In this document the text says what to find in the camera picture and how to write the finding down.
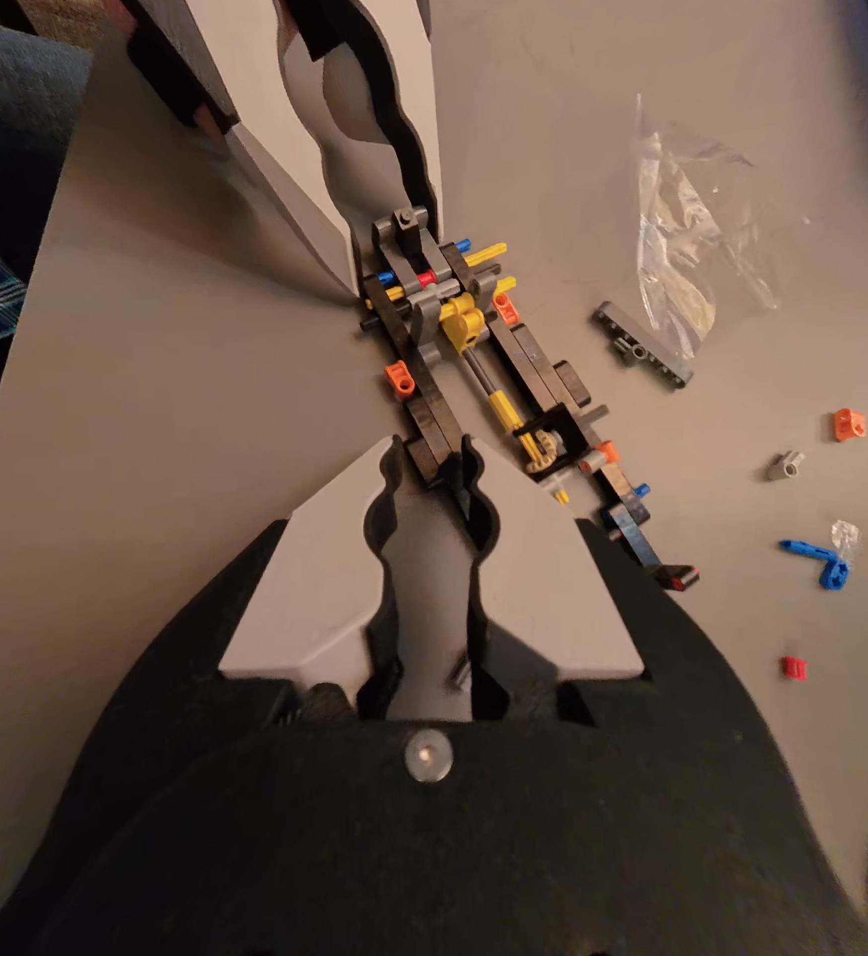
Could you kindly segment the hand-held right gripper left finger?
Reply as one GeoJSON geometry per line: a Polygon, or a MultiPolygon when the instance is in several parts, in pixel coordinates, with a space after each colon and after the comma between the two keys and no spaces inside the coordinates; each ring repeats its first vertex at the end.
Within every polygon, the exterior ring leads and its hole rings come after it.
{"type": "Polygon", "coordinates": [[[226,678],[333,685],[363,719],[387,716],[403,664],[382,552],[402,478],[403,442],[386,437],[293,512],[222,656],[226,678]]]}

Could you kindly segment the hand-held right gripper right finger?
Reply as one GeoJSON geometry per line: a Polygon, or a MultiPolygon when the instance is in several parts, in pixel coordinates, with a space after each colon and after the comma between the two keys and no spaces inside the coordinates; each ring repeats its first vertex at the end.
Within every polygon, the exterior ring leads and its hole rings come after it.
{"type": "Polygon", "coordinates": [[[555,717],[567,684],[641,678],[642,657],[571,510],[487,443],[465,436],[462,448],[473,719],[555,717]]]}

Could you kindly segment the black lego drive shaft assembly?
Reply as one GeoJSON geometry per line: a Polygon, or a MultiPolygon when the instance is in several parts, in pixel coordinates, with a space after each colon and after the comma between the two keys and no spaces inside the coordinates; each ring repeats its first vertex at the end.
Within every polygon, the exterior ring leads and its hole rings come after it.
{"type": "MultiPolygon", "coordinates": [[[[568,505],[563,475],[582,472],[602,493],[600,515],[609,537],[662,588],[683,593],[694,586],[699,571],[663,563],[642,531],[650,517],[643,503],[647,490],[631,484],[616,446],[602,440],[595,428],[607,407],[593,406],[572,366],[552,362],[515,309],[510,292],[516,282],[503,277],[497,263],[505,245],[479,253],[471,253],[468,242],[438,245],[427,225],[423,207],[396,209],[372,224],[372,249],[382,269],[361,280],[362,330],[380,329],[389,341],[363,289],[364,279],[373,274],[432,374],[441,341],[463,360],[502,433],[522,449],[529,479],[568,505]]],[[[392,352],[395,361],[384,375],[406,413],[415,383],[392,352]]]]}

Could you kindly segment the blue angled lego piece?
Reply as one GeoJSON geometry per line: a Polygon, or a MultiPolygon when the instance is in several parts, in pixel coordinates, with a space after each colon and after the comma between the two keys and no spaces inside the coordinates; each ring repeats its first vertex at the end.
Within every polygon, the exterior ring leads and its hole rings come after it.
{"type": "Polygon", "coordinates": [[[824,590],[841,591],[848,581],[851,567],[837,551],[791,539],[780,540],[778,546],[787,554],[821,562],[823,568],[819,576],[819,584],[824,590]]]}

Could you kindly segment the clear plastic bag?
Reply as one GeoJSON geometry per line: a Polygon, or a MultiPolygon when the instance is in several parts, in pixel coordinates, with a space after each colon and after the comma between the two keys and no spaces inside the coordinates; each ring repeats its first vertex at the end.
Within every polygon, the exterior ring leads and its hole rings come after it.
{"type": "Polygon", "coordinates": [[[652,335],[691,363],[718,324],[782,301],[781,219],[760,170],[736,148],[635,100],[635,268],[652,335]]]}

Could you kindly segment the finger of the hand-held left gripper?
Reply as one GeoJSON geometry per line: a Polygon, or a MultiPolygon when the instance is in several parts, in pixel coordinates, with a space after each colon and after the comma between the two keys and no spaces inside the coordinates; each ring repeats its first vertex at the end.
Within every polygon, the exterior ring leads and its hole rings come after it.
{"type": "Polygon", "coordinates": [[[377,126],[392,146],[411,205],[443,237],[436,85],[426,2],[353,1],[343,28],[368,84],[377,126]]]}
{"type": "Polygon", "coordinates": [[[284,56],[297,34],[281,2],[189,1],[234,108],[226,142],[295,235],[348,296],[359,292],[353,233],[335,205],[321,146],[298,115],[284,56]]]}

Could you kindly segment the grey lego beam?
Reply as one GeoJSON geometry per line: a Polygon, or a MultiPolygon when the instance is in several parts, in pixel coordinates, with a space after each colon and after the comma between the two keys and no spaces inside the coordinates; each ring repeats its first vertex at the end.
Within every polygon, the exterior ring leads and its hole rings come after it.
{"type": "Polygon", "coordinates": [[[686,388],[692,377],[690,362],[681,356],[673,346],[663,342],[660,337],[644,325],[629,316],[611,301],[602,302],[591,315],[592,324],[608,339],[610,349],[625,369],[640,368],[662,378],[668,387],[681,390],[686,388]],[[624,365],[612,342],[615,338],[626,338],[642,343],[652,353],[651,362],[643,362],[632,367],[624,365]]]}

